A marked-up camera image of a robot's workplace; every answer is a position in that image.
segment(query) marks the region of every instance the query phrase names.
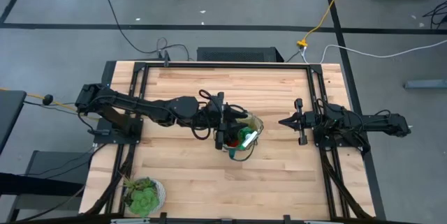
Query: gray floor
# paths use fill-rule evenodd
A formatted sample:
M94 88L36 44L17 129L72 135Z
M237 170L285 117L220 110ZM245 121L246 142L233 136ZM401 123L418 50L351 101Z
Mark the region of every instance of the gray floor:
M338 0L343 27L426 29L420 16L445 0ZM0 0L0 10L9 0ZM123 24L250 24L315 26L327 0L112 0ZM18 0L9 23L112 24L106 0ZM332 26L328 16L323 24ZM302 32L271 31L125 31L138 47L153 50L157 38L183 43L196 58L199 46L275 46L286 58L296 50ZM445 40L445 36L344 34L346 45L372 54L391 54ZM318 61L333 33L308 38L309 61ZM443 223L447 218L447 142L445 91L405 91L411 79L445 78L447 44L393 59L349 54L364 113L387 108L413 126L403 139L371 134L373 157L388 219ZM173 60L186 59L171 49ZM84 83L98 82L105 61L143 59L116 30L0 29L0 87L53 94L73 102ZM302 62L300 57L292 61ZM325 62L341 63L339 51L328 50ZM92 137L68 114L25 105L5 151L0 171L23 173L33 150L86 151ZM11 197L1 197L7 206Z

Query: potted plant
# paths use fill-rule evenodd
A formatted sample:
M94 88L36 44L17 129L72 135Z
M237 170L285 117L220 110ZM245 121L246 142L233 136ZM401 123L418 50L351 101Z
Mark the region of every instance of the potted plant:
M124 186L127 187L124 204L141 218L158 211L165 202L165 189L160 181L155 179L146 177L133 180L124 177Z

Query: yellow cable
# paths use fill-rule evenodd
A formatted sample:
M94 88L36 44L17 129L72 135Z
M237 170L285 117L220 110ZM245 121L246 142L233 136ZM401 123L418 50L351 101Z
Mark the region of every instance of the yellow cable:
M7 91L7 90L8 90L8 89L6 89L6 88L0 88L0 91ZM33 98L39 98L39 99L42 99L42 100L45 99L45 98L42 97L41 95L37 95L37 94L29 94L29 93L27 93L27 96L30 96L30 97L33 97ZM57 101L52 101L52 103L54 103L55 105L64 107L64 108L66 108L66 109L68 109L68 110L77 112L77 110L76 110L75 108L73 108L73 107L71 107L71 106L68 106L68 105L64 105L63 103L60 103L60 102L57 102ZM91 119L91 120L94 120L94 121L98 121L98 119L97 119L97 118L94 118L94 117L88 117L88 116L82 116L82 115L81 115L81 117L86 117L86 118L88 118L88 119Z
M324 22L324 19L328 16L330 7L332 7L332 5L334 4L334 2L335 2L335 0L332 0L332 1L329 3L329 7L328 7L328 9L326 10L326 13L324 14L323 18L321 18L320 24L319 24L317 27L313 28L311 31L307 32L306 36L305 36L302 40L299 40L299 41L297 42L297 44L298 44L299 46L303 46L303 47L306 47L306 46L307 46L306 38L307 38L308 35L310 35L312 32L314 32L315 30L317 30L317 29L319 29L319 28L321 27L321 25L322 25L323 22Z

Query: wooden tabletop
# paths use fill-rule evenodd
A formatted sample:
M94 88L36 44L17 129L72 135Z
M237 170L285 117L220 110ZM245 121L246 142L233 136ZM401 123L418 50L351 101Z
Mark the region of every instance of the wooden tabletop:
M322 67L329 102L349 108L340 65ZM127 94L132 70L132 61L118 61L111 89ZM136 91L140 90L141 77L139 80ZM223 91L226 102L241 105L264 122L264 131L251 158L237 162L216 150L212 138L197 140L189 128L164 128L143 117L133 177L151 177L162 182L167 196L161 211L167 212L169 218L282 219L284 214L290 214L292 219L329 220L321 162L312 132L307 131L309 144L300 146L298 133L277 123L291 116L296 98L302 98L303 111L312 110L304 70L150 68L146 85L146 100L195 96L202 101L199 89L211 94ZM109 184L116 150L116 145L109 144L93 157L80 212L88 210ZM364 210L374 215L360 152L339 148L339 158L346 187ZM333 189L341 216L337 189ZM118 188L115 211L120 196ZM134 216L128 211L126 215Z

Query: plant pot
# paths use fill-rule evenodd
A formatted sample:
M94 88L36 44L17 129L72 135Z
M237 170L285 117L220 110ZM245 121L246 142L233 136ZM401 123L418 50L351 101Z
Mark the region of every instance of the plant pot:
M135 182L138 183L139 181L142 181L143 179L146 179L146 178L136 179ZM141 218L147 217L148 215L153 214L153 213L157 212L158 210L160 210L160 208L164 205L165 200L166 200L166 191L165 191L163 184L161 184L161 182L157 181L156 179L150 179L150 181L155 184L156 194L157 194L157 199L159 200L159 204L155 208L153 208L146 216L140 216ZM128 193L129 193L129 188L126 189L126 193L124 194L124 197L128 197ZM127 203L125 203L125 205L130 211L130 205Z

